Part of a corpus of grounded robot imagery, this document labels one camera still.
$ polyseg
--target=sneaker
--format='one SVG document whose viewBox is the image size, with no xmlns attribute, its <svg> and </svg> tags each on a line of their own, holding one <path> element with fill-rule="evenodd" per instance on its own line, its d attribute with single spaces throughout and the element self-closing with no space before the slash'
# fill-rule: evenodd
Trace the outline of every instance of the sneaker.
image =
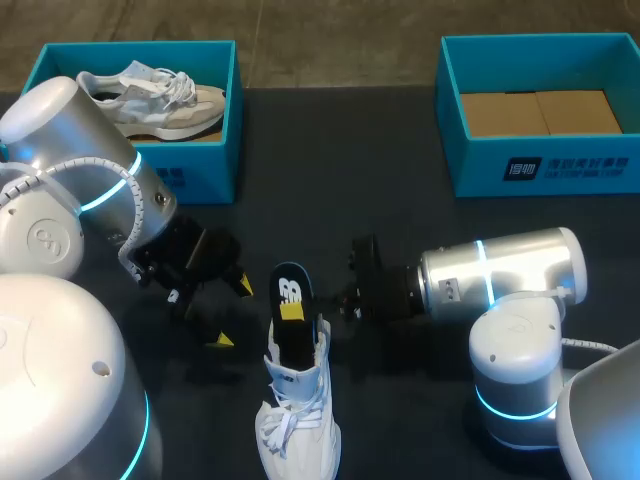
<svg viewBox="0 0 640 480">
<path fill-rule="evenodd" d="M 224 114 L 224 90 L 196 85 L 184 72 L 136 61 L 107 77 L 80 72 L 76 82 L 126 137 L 183 140 L 212 127 Z"/>
<path fill-rule="evenodd" d="M 255 423 L 262 465 L 269 480 L 334 480 L 341 434 L 331 405 L 331 325 L 310 313 L 311 283 L 297 264 L 276 267 L 270 297 L 264 362 L 273 382 Z"/>
</svg>

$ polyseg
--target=dark tabletop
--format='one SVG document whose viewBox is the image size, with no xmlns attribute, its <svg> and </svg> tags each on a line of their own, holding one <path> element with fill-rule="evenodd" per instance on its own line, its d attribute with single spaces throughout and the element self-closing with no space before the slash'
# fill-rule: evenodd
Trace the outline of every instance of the dark tabletop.
<svg viewBox="0 0 640 480">
<path fill-rule="evenodd" d="M 456 199 L 432 95 L 430 87 L 246 91 L 237 202 L 183 208 L 243 244 L 255 297 L 236 300 L 223 285 L 206 297 L 235 349 L 196 348 L 168 324 L 166 293 L 138 290 L 115 252 L 87 236 L 75 280 L 121 326 L 162 430 L 166 479 L 264 478 L 254 418 L 268 384 L 269 272 L 296 260 L 316 293 L 335 293 L 351 278 L 346 258 L 357 235 L 376 233 L 387 263 L 415 264 L 441 245 L 569 227 L 586 256 L 589 293 L 569 309 L 564 335 L 617 347 L 640 338 L 640 197 Z M 0 96 L 0 111 L 12 98 Z M 512 452 L 484 432 L 464 329 L 420 318 L 390 329 L 330 320 L 340 479 L 567 478 L 557 452 Z"/>
</svg>

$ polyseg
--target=yellow tag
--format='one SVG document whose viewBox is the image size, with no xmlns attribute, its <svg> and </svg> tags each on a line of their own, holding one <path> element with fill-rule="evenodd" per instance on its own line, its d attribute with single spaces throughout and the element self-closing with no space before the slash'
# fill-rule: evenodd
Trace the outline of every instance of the yellow tag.
<svg viewBox="0 0 640 480">
<path fill-rule="evenodd" d="M 302 303 L 281 303 L 280 315 L 283 320 L 301 320 L 304 321 L 304 311 L 302 310 Z"/>
<path fill-rule="evenodd" d="M 234 347 L 234 343 L 224 333 L 220 332 L 215 343 L 207 343 L 207 347 Z"/>
<path fill-rule="evenodd" d="M 247 278 L 246 273 L 242 275 L 242 280 L 240 280 L 240 283 L 244 288 L 247 289 L 247 291 L 249 292 L 249 295 L 253 296 L 253 290 L 251 290 L 251 285 L 249 284 L 249 279 Z"/>
</svg>

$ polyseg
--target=blue box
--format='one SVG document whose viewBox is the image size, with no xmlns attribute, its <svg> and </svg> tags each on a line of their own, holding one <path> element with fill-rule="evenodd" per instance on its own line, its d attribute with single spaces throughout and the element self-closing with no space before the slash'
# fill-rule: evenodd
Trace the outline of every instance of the blue box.
<svg viewBox="0 0 640 480">
<path fill-rule="evenodd" d="M 235 42 L 49 43 L 40 52 L 22 93 L 59 75 L 75 79 L 83 70 L 113 75 L 132 60 L 153 68 L 184 71 L 196 84 L 226 90 L 220 141 L 133 143 L 180 203 L 232 203 L 243 110 Z"/>
<path fill-rule="evenodd" d="M 562 90 L 603 90 L 622 134 L 472 137 L 460 97 Z M 458 197 L 640 192 L 640 52 L 627 34 L 443 37 L 435 109 Z"/>
</svg>

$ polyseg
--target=gray floor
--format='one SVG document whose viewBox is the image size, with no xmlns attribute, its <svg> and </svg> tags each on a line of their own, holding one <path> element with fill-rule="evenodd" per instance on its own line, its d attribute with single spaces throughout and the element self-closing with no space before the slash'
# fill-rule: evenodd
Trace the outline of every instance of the gray floor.
<svg viewBox="0 0 640 480">
<path fill-rule="evenodd" d="M 430 84 L 442 35 L 627 31 L 640 0 L 0 0 L 0 91 L 46 42 L 235 39 L 245 86 Z"/>
</svg>

